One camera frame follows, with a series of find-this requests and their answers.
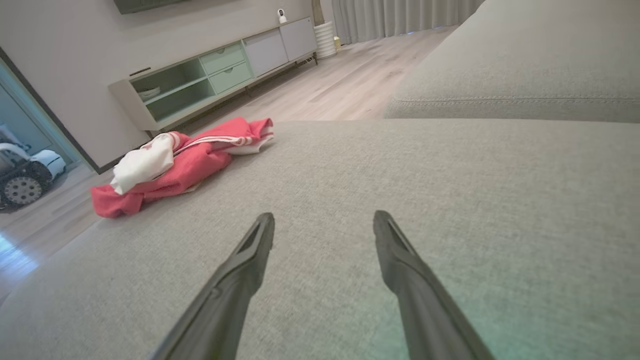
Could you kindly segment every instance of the white cabinet door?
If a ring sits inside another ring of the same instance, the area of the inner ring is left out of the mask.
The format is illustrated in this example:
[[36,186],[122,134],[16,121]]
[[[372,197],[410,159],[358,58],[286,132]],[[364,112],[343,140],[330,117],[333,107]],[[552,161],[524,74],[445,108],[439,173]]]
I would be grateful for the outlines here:
[[289,61],[317,49],[316,34],[313,25],[311,25],[310,17],[281,26],[280,34]]
[[246,38],[244,48],[256,78],[288,62],[278,29]]

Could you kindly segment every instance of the sofa cushion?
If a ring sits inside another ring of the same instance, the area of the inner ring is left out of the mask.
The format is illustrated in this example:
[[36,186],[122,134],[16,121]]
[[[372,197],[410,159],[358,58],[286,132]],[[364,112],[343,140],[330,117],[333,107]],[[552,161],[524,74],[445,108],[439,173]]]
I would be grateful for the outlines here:
[[238,359],[406,359],[372,219],[389,211],[498,359],[637,350],[640,126],[277,124],[196,192],[102,220],[0,307],[6,359],[146,359],[255,217],[274,247]]
[[638,14],[635,0],[487,0],[385,117],[640,122]]

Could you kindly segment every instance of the open shelf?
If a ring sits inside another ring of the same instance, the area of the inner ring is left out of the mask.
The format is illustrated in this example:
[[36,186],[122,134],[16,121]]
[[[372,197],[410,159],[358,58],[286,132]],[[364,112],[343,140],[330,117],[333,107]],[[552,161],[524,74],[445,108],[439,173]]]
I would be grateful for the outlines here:
[[178,86],[177,88],[174,88],[174,89],[169,90],[169,91],[167,91],[167,92],[161,92],[161,93],[160,93],[160,94],[158,94],[157,96],[152,97],[151,99],[149,99],[149,100],[145,101],[145,105],[153,104],[154,102],[156,102],[156,101],[158,101],[158,100],[160,100],[160,99],[162,99],[162,98],[165,98],[165,97],[167,97],[167,96],[169,96],[169,95],[173,94],[174,92],[178,92],[178,91],[180,91],[180,90],[182,90],[182,89],[184,89],[184,88],[188,88],[189,86],[191,86],[191,85],[195,85],[195,84],[197,84],[197,83],[199,83],[199,82],[201,82],[201,81],[205,81],[206,79],[207,79],[207,77],[206,77],[206,76],[204,76],[204,77],[202,77],[202,78],[200,78],[200,79],[195,79],[195,80],[193,80],[193,81],[190,81],[189,83],[186,83],[186,84],[184,84],[184,85]]
[[151,112],[156,122],[162,122],[191,108],[195,104],[208,101],[215,95],[216,93],[209,81],[199,81],[147,105],[147,109]]
[[181,119],[186,115],[189,115],[193,111],[203,108],[207,106],[215,99],[215,96],[205,97],[204,99],[194,102],[190,104],[187,108],[182,108],[174,111],[173,113],[168,113],[164,117],[157,119],[156,122],[160,125],[160,127],[166,127],[170,124],[173,124],[177,119]]
[[146,105],[202,81],[206,77],[207,74],[200,60],[193,59],[156,74],[136,79],[131,82],[131,85],[137,92],[160,87],[160,94],[145,101]]

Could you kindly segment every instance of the ride-on toy car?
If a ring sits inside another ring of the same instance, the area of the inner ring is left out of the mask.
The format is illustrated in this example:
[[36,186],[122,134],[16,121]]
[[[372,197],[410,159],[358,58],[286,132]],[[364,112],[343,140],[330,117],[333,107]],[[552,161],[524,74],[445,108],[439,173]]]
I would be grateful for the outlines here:
[[0,208],[24,206],[38,200],[66,168],[62,157],[52,150],[30,156],[20,146],[0,143]]

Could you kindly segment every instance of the white cylindrical object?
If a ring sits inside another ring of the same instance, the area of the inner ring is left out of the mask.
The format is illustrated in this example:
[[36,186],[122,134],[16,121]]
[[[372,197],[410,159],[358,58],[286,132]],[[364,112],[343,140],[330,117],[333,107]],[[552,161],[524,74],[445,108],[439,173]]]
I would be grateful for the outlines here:
[[282,9],[278,9],[278,21],[280,21],[281,24],[287,22],[287,17],[284,15],[284,10]]
[[317,57],[325,59],[335,55],[333,22],[325,22],[322,25],[314,26],[314,31],[316,32],[316,43],[318,45]]

